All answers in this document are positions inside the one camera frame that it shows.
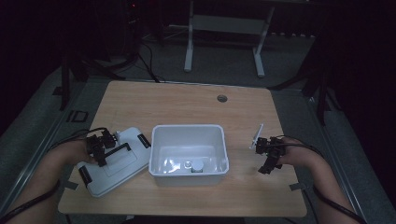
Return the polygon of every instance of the white plastic bin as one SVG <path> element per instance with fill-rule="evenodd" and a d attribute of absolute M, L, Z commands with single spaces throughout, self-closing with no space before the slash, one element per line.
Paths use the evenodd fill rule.
<path fill-rule="evenodd" d="M 229 170 L 223 129 L 216 124 L 154 127 L 148 170 L 159 186 L 218 184 Z"/>

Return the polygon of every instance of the white table leg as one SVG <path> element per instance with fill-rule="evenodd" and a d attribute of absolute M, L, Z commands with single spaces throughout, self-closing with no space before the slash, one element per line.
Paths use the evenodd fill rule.
<path fill-rule="evenodd" d="M 192 20 L 193 20 L 193 1 L 190 1 L 190 18 L 189 18 L 189 43 L 187 44 L 186 61 L 184 62 L 184 71 L 190 72 L 192 68 L 192 54 L 194 45 L 192 44 Z"/>
<path fill-rule="evenodd" d="M 260 42 L 259 45 L 256 48 L 253 48 L 253 57 L 254 57 L 254 62 L 256 64 L 256 70 L 257 70 L 257 76 L 258 77 L 264 77 L 264 68 L 262 66 L 262 56 L 260 53 L 262 52 L 262 45 L 264 44 L 265 37 L 267 36 L 268 28 L 271 23 L 271 19 L 274 15 L 274 7 L 270 8 L 270 11 L 268 12 L 267 19 L 265 20 L 264 26 L 262 27 L 262 33 L 260 35 Z"/>

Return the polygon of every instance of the human arm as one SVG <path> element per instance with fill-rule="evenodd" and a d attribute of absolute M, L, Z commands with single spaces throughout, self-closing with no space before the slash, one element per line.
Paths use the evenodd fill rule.
<path fill-rule="evenodd" d="M 284 144 L 301 144 L 287 137 L 282 138 L 282 141 Z M 331 166 L 318 153 L 304 147 L 289 146 L 286 147 L 286 154 L 279 159 L 278 164 L 308 168 L 313 176 L 315 187 L 324 197 L 354 212 L 352 205 L 338 185 Z M 319 223 L 359 223 L 322 200 L 318 200 L 317 205 Z"/>
<path fill-rule="evenodd" d="M 80 161 L 95 162 L 86 152 L 85 140 L 67 142 L 52 149 L 37 165 L 21 195 L 9 207 L 8 211 L 31 201 L 54 188 L 67 165 Z M 53 223 L 56 211 L 56 194 L 21 212 L 7 223 Z"/>

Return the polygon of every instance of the gray floor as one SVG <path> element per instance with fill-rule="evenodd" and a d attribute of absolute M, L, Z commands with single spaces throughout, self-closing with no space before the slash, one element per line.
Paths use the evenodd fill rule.
<path fill-rule="evenodd" d="M 150 41 L 150 36 L 146 37 L 146 43 L 153 51 L 152 70 L 156 76 L 163 77 L 168 82 L 265 88 L 294 76 L 313 41 L 301 37 L 290 39 L 283 36 L 267 37 L 262 53 L 266 76 L 258 78 L 251 48 L 246 46 L 225 48 L 221 44 L 223 48 L 213 48 L 212 42 L 206 43 L 202 39 L 198 39 L 194 48 L 192 71 L 188 74 L 184 73 L 186 53 L 184 34 L 167 39 L 165 47 Z M 140 52 L 148 62 L 149 49 L 142 47 Z M 141 62 L 118 73 L 128 80 L 149 81 L 149 74 L 144 70 Z M 60 85 L 60 70 L 45 80 L 0 139 L 2 180 L 0 202 L 6 202 L 11 190 L 22 185 L 22 181 L 17 181 L 23 180 L 19 178 L 20 171 L 30 164 L 29 161 L 35 157 L 37 151 L 75 130 L 90 128 L 108 81 L 107 78 L 99 77 L 92 72 L 92 77 L 87 83 L 72 82 L 73 100 L 66 110 L 61 112 L 58 109 L 59 96 L 51 95 L 53 89 Z M 307 99 L 301 95 L 300 89 L 303 85 L 302 81 L 286 90 L 273 91 L 284 133 L 304 139 L 325 154 L 346 195 L 368 223 L 395 222 L 395 210 L 376 179 L 344 114 L 335 109 L 327 111 L 325 114 L 327 125 L 325 127 L 319 125 L 314 115 L 315 98 Z M 70 110 L 88 111 L 90 115 L 85 123 L 66 122 Z M 65 169 L 63 179 L 67 179 L 71 169 L 72 167 Z M 306 185 L 312 183 L 310 174 L 304 168 L 297 168 L 296 172 L 300 182 Z M 314 198 L 310 190 L 308 195 Z M 308 204 L 307 210 L 306 217 L 292 218 L 292 220 L 297 223 L 315 223 Z M 71 215 L 70 217 L 73 223 L 121 223 L 125 219 L 124 216 L 105 215 Z M 289 223 L 282 217 L 246 217 L 245 220 L 249 224 Z M 55 223 L 67 222 L 63 214 L 58 214 Z"/>

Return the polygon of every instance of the cable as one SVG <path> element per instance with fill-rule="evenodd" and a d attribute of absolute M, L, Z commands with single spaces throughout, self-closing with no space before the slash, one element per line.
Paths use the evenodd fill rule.
<path fill-rule="evenodd" d="M 342 205 L 340 205 L 338 203 L 335 203 L 332 200 L 326 198 L 323 194 L 320 193 L 320 191 L 317 189 L 317 187 L 315 187 L 315 185 L 314 185 L 314 192 L 315 192 L 315 194 L 318 196 L 318 198 L 321 201 L 323 201 L 324 203 L 328 204 L 329 206 L 331 206 L 335 210 L 343 213 L 344 215 L 347 215 L 348 217 L 353 218 L 354 220 L 356 220 L 359 223 L 367 224 L 367 222 L 363 218 L 359 217 L 354 212 L 352 212 L 349 209 L 345 208 L 344 206 L 342 206 Z"/>
<path fill-rule="evenodd" d="M 51 149 L 59 146 L 60 144 L 78 140 L 78 138 L 80 138 L 81 136 L 85 136 L 88 133 L 94 133 L 94 132 L 97 132 L 97 131 L 106 131 L 106 130 L 107 130 L 107 128 L 96 128 L 96 129 L 92 129 L 92 130 L 83 129 L 83 130 L 76 131 L 70 137 L 67 137 L 67 138 L 65 138 L 65 139 L 63 139 L 61 141 L 58 141 L 58 142 L 52 144 L 52 146 L 49 147 L 48 151 L 50 151 Z"/>
<path fill-rule="evenodd" d="M 31 208 L 32 206 L 43 202 L 44 200 L 47 200 L 50 196 L 52 196 L 59 188 L 59 186 L 61 185 L 61 182 L 58 180 L 55 184 L 55 186 L 50 189 L 48 192 L 34 198 L 33 200 L 24 203 L 20 206 L 18 206 L 17 208 L 13 209 L 12 211 L 10 211 L 9 213 L 7 213 L 5 216 L 0 218 L 0 223 L 6 223 L 8 222 L 10 219 L 14 218 L 15 216 L 17 216 L 18 214 L 20 214 L 21 212 Z"/>
<path fill-rule="evenodd" d="M 270 145 L 270 146 L 267 146 L 267 147 L 305 147 L 305 148 L 310 149 L 311 151 L 314 151 L 314 152 L 318 153 L 319 156 L 324 158 L 323 155 L 321 154 L 321 152 L 319 150 L 317 150 L 315 147 L 308 146 L 308 145 L 305 145 L 305 144 L 293 144 L 293 143 L 274 144 L 274 145 Z"/>
<path fill-rule="evenodd" d="M 297 224 L 297 222 L 295 222 L 295 221 L 291 220 L 291 219 L 290 219 L 290 218 L 288 218 L 288 217 L 284 217 L 283 219 L 287 220 L 289 223 L 292 223 L 292 224 Z"/>

